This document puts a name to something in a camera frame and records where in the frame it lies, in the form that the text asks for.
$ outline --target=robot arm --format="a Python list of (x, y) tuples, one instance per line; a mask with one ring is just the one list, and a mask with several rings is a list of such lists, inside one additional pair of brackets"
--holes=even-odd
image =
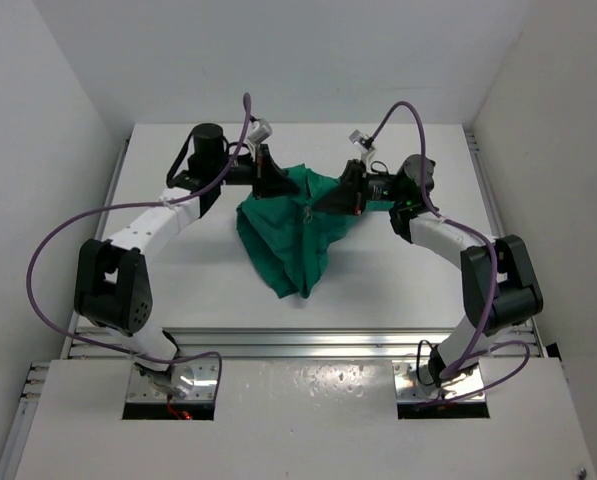
[[(251, 185), (255, 198), (299, 192), (262, 143), (270, 135), (271, 127), (264, 120), (254, 123), (247, 137), (248, 153), (239, 155), (224, 184)], [(187, 159), (188, 168), (177, 173), (192, 139), (194, 153)], [(159, 199), (162, 206), (147, 209), (107, 240), (87, 240), (80, 249), (74, 309), (131, 351), (165, 361), (178, 354), (173, 338), (148, 323), (153, 302), (147, 259), (200, 219), (218, 199), (220, 185), (199, 197), (171, 203), (213, 181), (227, 163), (229, 147), (220, 126), (196, 126), (167, 174), (168, 188)], [(136, 363), (149, 374), (169, 369), (141, 357), (136, 357)]]
[[(360, 160), (350, 160), (340, 177), (340, 185), (314, 205), (316, 210), (342, 215), (359, 215), (370, 201), (391, 201), (389, 210), (394, 233), (407, 242), (440, 255), (460, 269), (465, 316), (451, 335), (432, 349), (426, 374), (436, 386), (446, 375), (445, 368), (460, 360), (477, 331), (489, 290), (491, 260), (487, 248), (471, 234), (437, 218), (422, 198), (421, 184), (434, 187), (435, 162), (425, 159), (426, 174), (421, 178), (421, 156), (412, 155), (395, 174), (373, 172), (375, 148), (358, 131), (350, 140), (361, 152)], [(494, 301), (486, 327), (473, 352), (487, 351), (501, 332), (542, 311), (543, 300), (529, 254), (522, 239), (515, 235), (491, 239), (498, 260)], [(458, 371), (478, 362), (477, 356), (464, 361)]]
[[(461, 358), (476, 332), (489, 289), (491, 260), (481, 241), (430, 212), (412, 218), (408, 231), (396, 233), (410, 243), (440, 255), (460, 269), (462, 274), (466, 315), (451, 335), (432, 349), (427, 365), (431, 380), (440, 386), (445, 380), (441, 373)], [(492, 238), (491, 241), (498, 256), (498, 273), (503, 274), (503, 278), (497, 281), (487, 326), (478, 337), (474, 352), (488, 351), (502, 333), (513, 325), (527, 321), (542, 311), (543, 306), (540, 287), (522, 239), (509, 235)], [(466, 360), (459, 371), (476, 363), (478, 357), (474, 356)]]

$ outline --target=green cloth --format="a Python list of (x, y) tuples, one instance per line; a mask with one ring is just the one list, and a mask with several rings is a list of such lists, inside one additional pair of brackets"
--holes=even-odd
[[(251, 261), (278, 295), (307, 298), (327, 268), (327, 248), (343, 238), (358, 217), (313, 211), (311, 206), (338, 185), (304, 165), (288, 170), (300, 193), (255, 200), (237, 209), (236, 228)], [(367, 210), (388, 210), (390, 203), (369, 202)]]

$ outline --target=white wall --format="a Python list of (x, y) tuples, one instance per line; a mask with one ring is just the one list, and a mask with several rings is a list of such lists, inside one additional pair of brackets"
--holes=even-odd
[[(31, 0), (0, 0), (0, 452), (29, 363), (62, 344), (27, 303), (27, 263), (53, 226), (102, 204), (119, 147)], [(63, 325), (77, 243), (94, 222), (59, 239), (36, 275), (42, 305)]]
[(475, 133), (538, 270), (539, 326), (560, 346), (597, 469), (597, 0), (537, 2)]
[(123, 133), (239, 121), (244, 90), (275, 122), (375, 122), (407, 98), (430, 123), (469, 124), (532, 2), (34, 1)]

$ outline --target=white tabletop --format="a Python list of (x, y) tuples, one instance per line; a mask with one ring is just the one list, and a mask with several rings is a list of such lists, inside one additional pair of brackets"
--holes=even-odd
[[(136, 125), (113, 203), (156, 199), (192, 125)], [(269, 139), (281, 167), (304, 163), (337, 177), (358, 152), (348, 140), (375, 125), (277, 124)], [(239, 125), (224, 126), (235, 140)], [(429, 158), (437, 161), (434, 203), (452, 218), (490, 233), (460, 125), (427, 125)], [(413, 125), (387, 125), (377, 160), (395, 171), (419, 152)], [(260, 279), (236, 232), (236, 207), (249, 187), (224, 187), (209, 213), (148, 263), (153, 322), (164, 327), (451, 328), (463, 315), (460, 274), (450, 264), (396, 236), (387, 212), (370, 213), (331, 245), (329, 266), (310, 298), (278, 299)], [(140, 210), (110, 215), (104, 237)]]
[[(485, 383), (517, 364), (483, 359)], [(398, 420), (384, 360), (228, 360), (213, 422), (120, 420), (130, 368), (52, 362), (16, 479), (597, 479), (555, 358), (458, 420)]]

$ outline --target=orange wire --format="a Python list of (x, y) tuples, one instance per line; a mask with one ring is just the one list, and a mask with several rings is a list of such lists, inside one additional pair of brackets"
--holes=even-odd
[(178, 420), (182, 420), (183, 418), (178, 414), (178, 412), (171, 406), (171, 397), (167, 398), (167, 411), (171, 413), (174, 417)]

